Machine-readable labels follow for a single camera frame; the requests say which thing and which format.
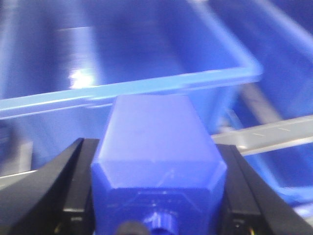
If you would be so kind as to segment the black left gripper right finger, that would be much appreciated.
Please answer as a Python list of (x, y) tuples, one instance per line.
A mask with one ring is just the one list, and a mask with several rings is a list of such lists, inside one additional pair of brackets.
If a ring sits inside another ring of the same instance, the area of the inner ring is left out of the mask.
[(227, 174), (220, 235), (311, 235), (300, 217), (258, 175), (234, 145), (218, 144)]

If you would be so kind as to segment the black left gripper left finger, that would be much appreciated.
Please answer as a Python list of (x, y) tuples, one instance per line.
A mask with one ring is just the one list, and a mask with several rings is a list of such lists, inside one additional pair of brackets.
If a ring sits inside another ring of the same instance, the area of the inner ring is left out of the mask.
[(98, 139), (78, 138), (37, 170), (0, 178), (2, 235), (91, 235), (91, 169)]

